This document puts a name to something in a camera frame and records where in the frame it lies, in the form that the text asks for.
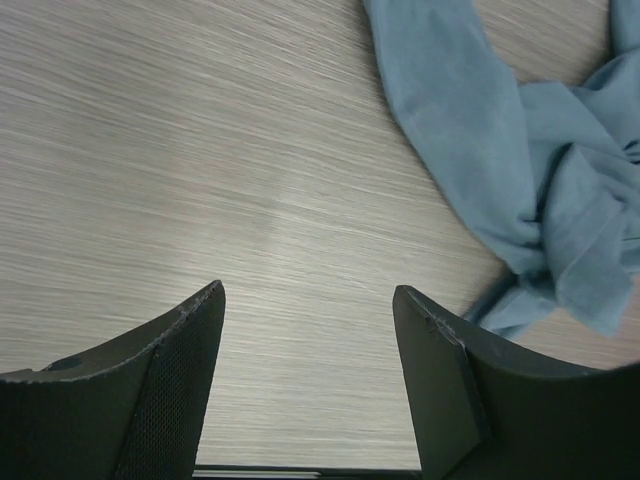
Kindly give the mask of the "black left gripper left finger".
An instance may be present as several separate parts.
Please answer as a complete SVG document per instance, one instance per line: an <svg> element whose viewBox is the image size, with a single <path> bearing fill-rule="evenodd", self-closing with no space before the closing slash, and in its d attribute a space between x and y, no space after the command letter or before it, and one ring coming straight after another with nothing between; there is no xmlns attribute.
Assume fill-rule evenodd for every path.
<svg viewBox="0 0 640 480"><path fill-rule="evenodd" d="M224 315L214 281L96 347L2 373L2 478L191 478Z"/></svg>

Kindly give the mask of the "blue-grey t shirt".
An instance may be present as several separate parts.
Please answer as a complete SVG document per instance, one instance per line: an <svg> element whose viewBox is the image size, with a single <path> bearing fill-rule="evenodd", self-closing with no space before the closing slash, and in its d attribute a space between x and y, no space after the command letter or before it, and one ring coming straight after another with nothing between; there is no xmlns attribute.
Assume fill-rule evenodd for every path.
<svg viewBox="0 0 640 480"><path fill-rule="evenodd" d="M584 84L519 84L469 1L368 1L389 108L464 225L508 267L466 319L503 337L562 308L615 333L639 271L639 5L610 5Z"/></svg>

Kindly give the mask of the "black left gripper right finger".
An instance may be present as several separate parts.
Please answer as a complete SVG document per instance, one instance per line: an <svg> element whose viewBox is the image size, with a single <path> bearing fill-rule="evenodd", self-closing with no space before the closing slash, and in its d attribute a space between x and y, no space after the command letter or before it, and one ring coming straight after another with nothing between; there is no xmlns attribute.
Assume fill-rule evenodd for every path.
<svg viewBox="0 0 640 480"><path fill-rule="evenodd" d="M393 316L426 479L635 479L639 367L532 351L399 286Z"/></svg>

